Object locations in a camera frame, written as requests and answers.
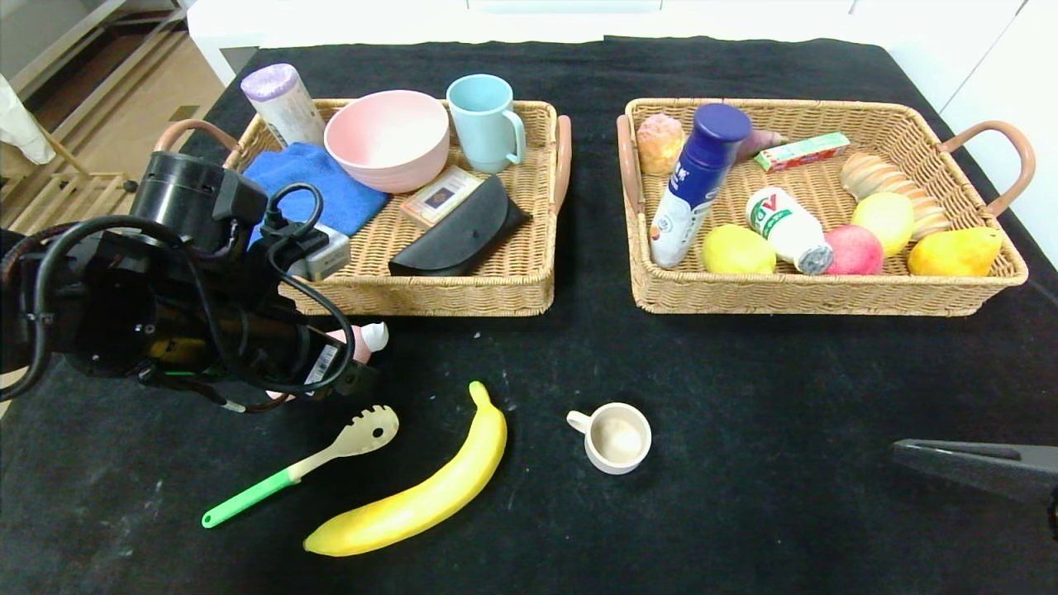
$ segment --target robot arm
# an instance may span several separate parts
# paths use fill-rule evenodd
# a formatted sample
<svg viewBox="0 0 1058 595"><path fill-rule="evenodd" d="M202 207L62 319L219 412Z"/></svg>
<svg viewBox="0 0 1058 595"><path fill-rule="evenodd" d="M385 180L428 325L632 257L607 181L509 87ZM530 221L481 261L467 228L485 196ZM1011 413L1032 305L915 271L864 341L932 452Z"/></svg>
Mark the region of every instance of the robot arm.
<svg viewBox="0 0 1058 595"><path fill-rule="evenodd" d="M289 222L278 202L299 188L313 193L317 208L309 221ZM130 215L29 237L4 232L2 366L29 371L0 399L35 384L53 353L87 375L135 376L240 412L286 399L244 407L208 382L235 377L313 398L362 390L372 371L352 360L349 322L288 272L333 246L333 232L315 226L322 208L314 187L267 197L236 172L163 149L152 154ZM250 246L262 218L262 238ZM279 283L332 312L346 342L310 326ZM321 375L325 353L331 361Z"/></svg>

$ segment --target blue towel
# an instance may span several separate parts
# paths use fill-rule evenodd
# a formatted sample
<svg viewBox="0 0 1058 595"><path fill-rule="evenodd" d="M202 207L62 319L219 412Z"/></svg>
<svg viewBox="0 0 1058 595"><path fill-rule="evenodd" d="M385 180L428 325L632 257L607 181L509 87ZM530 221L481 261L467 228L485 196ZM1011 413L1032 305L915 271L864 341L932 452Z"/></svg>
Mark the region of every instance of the blue towel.
<svg viewBox="0 0 1058 595"><path fill-rule="evenodd" d="M348 236L360 231L389 199L386 193L350 178L327 149L308 143L293 143L280 152L262 151L247 167L245 176L260 184L269 196L294 182L316 186L324 196L320 222ZM312 214L314 202L309 191L294 191L282 199L279 210L291 221L305 221ZM260 236L257 226L251 241Z"/></svg>

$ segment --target red apple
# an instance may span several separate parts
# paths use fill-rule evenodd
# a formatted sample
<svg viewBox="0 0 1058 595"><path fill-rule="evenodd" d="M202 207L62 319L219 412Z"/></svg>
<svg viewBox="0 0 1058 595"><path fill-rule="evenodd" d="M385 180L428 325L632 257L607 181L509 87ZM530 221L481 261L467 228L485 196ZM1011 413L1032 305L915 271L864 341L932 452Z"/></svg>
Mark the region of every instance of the red apple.
<svg viewBox="0 0 1058 595"><path fill-rule="evenodd" d="M881 272L886 253L871 230L859 226L841 226L823 237L834 249L834 262L826 269L826 274L876 275Z"/></svg>

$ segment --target spoon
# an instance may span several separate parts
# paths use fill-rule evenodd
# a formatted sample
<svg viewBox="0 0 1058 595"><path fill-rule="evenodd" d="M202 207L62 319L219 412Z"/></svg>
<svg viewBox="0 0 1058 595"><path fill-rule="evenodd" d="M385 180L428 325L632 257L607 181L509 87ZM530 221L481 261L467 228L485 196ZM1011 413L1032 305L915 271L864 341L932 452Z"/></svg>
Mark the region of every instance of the spoon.
<svg viewBox="0 0 1058 595"><path fill-rule="evenodd" d="M202 516L202 526L212 528L257 504L285 487L302 481L309 471L340 456L354 456L386 446L397 435L400 420L387 405L372 405L352 418L331 446L279 470L272 476L242 490Z"/></svg>

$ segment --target small box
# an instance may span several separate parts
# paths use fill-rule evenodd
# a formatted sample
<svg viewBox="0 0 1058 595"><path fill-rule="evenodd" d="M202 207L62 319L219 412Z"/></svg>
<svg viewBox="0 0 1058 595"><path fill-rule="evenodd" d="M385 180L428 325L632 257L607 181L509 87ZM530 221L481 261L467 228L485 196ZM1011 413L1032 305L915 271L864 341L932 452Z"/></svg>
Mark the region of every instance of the small box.
<svg viewBox="0 0 1058 595"><path fill-rule="evenodd" d="M840 155L849 146L849 139L841 132L820 134L788 145L764 149L754 161L765 172L781 172L805 163L829 159Z"/></svg>
<svg viewBox="0 0 1058 595"><path fill-rule="evenodd" d="M441 174L417 193L409 196L401 205L401 213L415 222L421 230L433 228L453 209L459 206L474 188L481 183L464 169L455 165L445 168Z"/></svg>

